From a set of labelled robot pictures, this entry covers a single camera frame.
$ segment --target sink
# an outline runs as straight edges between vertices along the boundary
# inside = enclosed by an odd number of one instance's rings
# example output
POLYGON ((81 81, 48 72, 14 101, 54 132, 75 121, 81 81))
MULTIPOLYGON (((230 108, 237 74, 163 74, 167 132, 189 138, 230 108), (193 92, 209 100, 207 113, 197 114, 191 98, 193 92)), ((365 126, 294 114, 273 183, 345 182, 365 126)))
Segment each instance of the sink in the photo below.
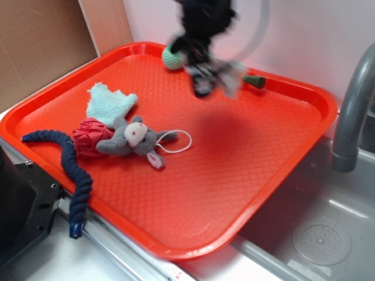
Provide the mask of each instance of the sink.
POLYGON ((324 137, 240 237, 285 280, 374 280, 375 160, 361 150, 356 170, 334 172, 329 148, 324 137))

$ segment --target white string loop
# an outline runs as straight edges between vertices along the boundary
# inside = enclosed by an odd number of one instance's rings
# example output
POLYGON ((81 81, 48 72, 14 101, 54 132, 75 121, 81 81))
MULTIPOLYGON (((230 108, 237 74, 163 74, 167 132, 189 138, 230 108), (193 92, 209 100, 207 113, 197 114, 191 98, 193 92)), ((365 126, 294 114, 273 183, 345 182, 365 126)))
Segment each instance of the white string loop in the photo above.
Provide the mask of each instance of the white string loop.
POLYGON ((167 153, 180 153, 180 152, 183 152, 185 151, 186 149, 189 149, 191 147, 193 143, 193 139, 192 139, 192 136, 186 132, 186 131, 183 131, 183 130, 172 130, 172 131, 168 131, 167 133, 163 134, 157 141, 156 141, 156 145, 159 146, 161 149, 163 149, 165 152, 167 153), (179 150, 175 150, 175 151, 171 151, 171 150, 167 150, 165 149, 159 142, 166 136, 166 135, 169 135, 170 133, 175 133, 175 132, 180 132, 180 133, 184 133, 185 135, 187 135, 189 137, 189 144, 187 146, 185 146, 184 148, 182 149, 179 149, 179 150))

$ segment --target orange plastic tray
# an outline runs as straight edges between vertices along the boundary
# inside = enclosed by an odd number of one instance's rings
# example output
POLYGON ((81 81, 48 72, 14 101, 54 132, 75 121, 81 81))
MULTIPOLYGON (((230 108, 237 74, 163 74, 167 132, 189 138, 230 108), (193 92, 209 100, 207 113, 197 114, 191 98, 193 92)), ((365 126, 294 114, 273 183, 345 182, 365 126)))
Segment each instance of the orange plastic tray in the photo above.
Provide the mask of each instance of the orange plastic tray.
MULTIPOLYGON (((264 90, 244 84, 236 100, 220 90, 200 100, 183 70, 164 67, 164 47, 134 43, 107 53, 9 111, 0 134, 73 193, 60 147, 23 144, 21 136, 37 129, 73 136, 95 83, 135 93, 127 119, 188 131, 193 145, 174 155, 158 150, 162 170, 136 155, 79 157, 94 180, 90 207, 152 253, 183 260, 228 243, 335 120, 337 106, 325 90, 256 70, 248 73, 267 78, 264 90)), ((181 135, 167 148, 187 143, 181 135)))

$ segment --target drain strainer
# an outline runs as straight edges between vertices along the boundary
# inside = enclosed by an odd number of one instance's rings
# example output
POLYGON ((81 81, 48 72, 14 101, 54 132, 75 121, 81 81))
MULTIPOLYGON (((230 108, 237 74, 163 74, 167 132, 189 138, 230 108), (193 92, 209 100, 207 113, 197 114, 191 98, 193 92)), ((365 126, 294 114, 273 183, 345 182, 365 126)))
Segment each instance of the drain strainer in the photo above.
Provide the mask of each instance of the drain strainer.
POLYGON ((294 229, 292 240, 298 254, 316 265, 335 265, 352 247, 346 230, 327 218, 302 221, 294 229))

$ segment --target navy rope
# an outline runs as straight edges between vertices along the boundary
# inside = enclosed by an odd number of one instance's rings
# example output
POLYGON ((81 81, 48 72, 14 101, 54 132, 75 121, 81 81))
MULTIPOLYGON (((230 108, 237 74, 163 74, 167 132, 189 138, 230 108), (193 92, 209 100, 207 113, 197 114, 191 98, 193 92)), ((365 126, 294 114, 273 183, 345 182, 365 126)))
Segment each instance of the navy rope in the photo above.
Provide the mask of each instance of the navy rope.
POLYGON ((69 205, 70 237, 75 239, 81 237, 93 180, 84 169, 78 166, 73 140, 60 131, 38 130, 23 136, 22 142, 54 142, 61 146, 61 166, 76 184, 76 191, 69 205))

